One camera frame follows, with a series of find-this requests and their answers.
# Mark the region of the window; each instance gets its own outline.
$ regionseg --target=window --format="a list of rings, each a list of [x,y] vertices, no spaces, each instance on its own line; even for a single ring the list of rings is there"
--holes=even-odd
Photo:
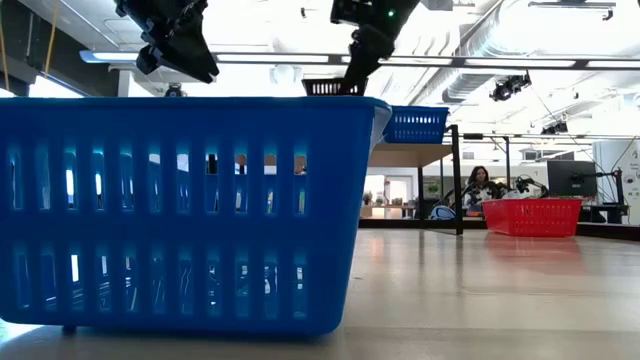
[[[55,81],[38,76],[36,83],[29,86],[29,97],[77,99],[83,96]]]
[[[9,91],[7,91],[5,89],[0,89],[0,98],[3,98],[3,97],[5,97],[5,98],[6,97],[14,97],[14,96],[15,95],[12,92],[9,92]]]

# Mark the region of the ceiling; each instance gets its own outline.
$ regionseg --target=ceiling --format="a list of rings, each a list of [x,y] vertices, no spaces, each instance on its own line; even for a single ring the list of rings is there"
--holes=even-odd
[[[21,1],[43,18],[52,18],[54,0]],[[143,46],[139,28],[115,14],[113,0],[60,1],[60,29],[88,48],[137,51]],[[613,1],[614,16],[608,21],[602,20],[606,11],[532,8],[530,0],[455,2],[460,6],[452,12],[428,11],[418,5],[398,38],[396,54],[451,55],[463,38],[457,54],[465,56],[640,56],[640,38],[635,36],[640,33],[640,7],[635,1]],[[331,3],[210,0],[203,32],[214,52],[346,53],[353,28],[329,23]],[[306,18],[301,16],[301,6]],[[484,17],[481,25],[472,27]],[[340,66],[220,67],[213,84],[185,83],[184,89],[191,96],[297,96],[304,94],[301,77],[335,77],[345,70]],[[489,99],[495,79],[510,73],[514,72],[383,67],[371,77],[367,95],[396,105],[450,106],[450,121],[460,124],[463,132],[539,133],[552,120],[551,114],[575,118],[583,123],[576,128],[585,132],[591,128],[611,132],[596,126],[598,116],[585,114],[611,101],[635,109],[635,103],[621,99],[638,92],[640,84],[640,74],[632,72],[532,71],[531,88],[506,102]],[[169,73],[138,74],[135,79],[159,95],[166,89],[163,80],[169,78],[162,74]],[[452,86],[458,89],[458,98],[445,103],[448,99],[443,94],[451,95]]]

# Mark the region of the small blue basket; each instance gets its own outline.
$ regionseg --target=small blue basket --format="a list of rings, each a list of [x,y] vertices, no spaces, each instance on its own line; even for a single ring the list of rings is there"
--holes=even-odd
[[[0,113],[2,319],[339,325],[385,103],[16,98]]]
[[[387,143],[442,144],[449,108],[394,106],[384,129]]]

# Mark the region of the black stand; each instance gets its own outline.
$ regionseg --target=black stand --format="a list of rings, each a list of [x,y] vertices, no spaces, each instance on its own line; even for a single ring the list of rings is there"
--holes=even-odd
[[[453,196],[456,204],[456,235],[462,235],[462,186],[460,184],[460,144],[458,138],[458,125],[451,125],[447,130],[451,130],[451,152],[453,153]]]
[[[610,224],[622,224],[622,217],[629,214],[629,207],[624,201],[624,190],[622,189],[622,170],[618,169],[610,173],[594,173],[594,174],[580,174],[579,177],[596,177],[601,178],[605,176],[613,177],[616,183],[616,195],[617,201],[612,203],[603,203],[602,205],[591,206],[591,211],[606,211],[607,222]]]

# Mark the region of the cable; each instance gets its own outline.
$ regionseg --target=cable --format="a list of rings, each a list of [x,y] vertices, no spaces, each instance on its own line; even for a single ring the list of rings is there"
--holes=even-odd
[[[559,123],[560,120],[558,120],[558,118],[556,118],[556,116],[553,114],[551,109],[549,109],[547,104],[544,103],[544,101],[542,100],[540,95],[538,95],[536,90],[533,88],[533,85],[529,86],[529,88],[531,88],[531,91],[533,91],[533,94],[538,98],[538,100],[540,101],[540,104],[542,104],[542,106],[544,106],[544,108],[547,110],[547,112],[553,118],[553,120],[555,120],[555,122]],[[600,166],[600,164],[598,164],[598,162],[596,162],[596,160],[593,158],[593,156],[589,155],[589,153],[586,152],[586,150],[582,147],[582,145],[580,145],[580,143],[571,134],[567,134],[567,135],[576,144],[576,146],[578,146],[580,151],[583,152],[585,155],[587,155],[589,157],[589,159],[596,165],[596,167],[598,167],[598,169],[600,169],[600,171],[602,171],[603,173],[606,173],[606,171],[602,168],[602,166]],[[613,191],[613,185],[611,185],[611,179],[608,176],[606,177],[606,179],[607,179],[607,182],[609,183],[609,190],[611,190],[611,194],[614,194],[615,192]]]
[[[49,48],[47,50],[47,61],[44,65],[44,78],[49,77],[49,69],[51,66],[51,54],[53,53],[53,42],[56,39],[56,27],[58,24],[58,15],[60,13],[60,0],[56,0],[53,6],[53,21],[51,22],[51,36],[49,37]]]
[[[613,172],[613,170],[616,168],[616,165],[618,165],[618,162],[620,162],[620,160],[622,159],[622,157],[624,156],[624,154],[627,153],[627,150],[629,150],[629,148],[631,147],[631,145],[633,145],[633,142],[638,138],[638,135],[635,135],[633,137],[633,139],[631,139],[631,141],[629,141],[629,145],[627,145],[627,147],[624,149],[624,151],[622,151],[622,153],[620,154],[620,156],[618,157],[618,160],[616,160],[616,162],[613,164],[613,166],[611,167],[611,171]]]
[[[7,67],[7,52],[4,45],[4,30],[2,28],[2,0],[0,0],[0,52],[2,52],[2,69],[4,70],[4,87],[7,91],[11,92],[9,86],[9,68]]]

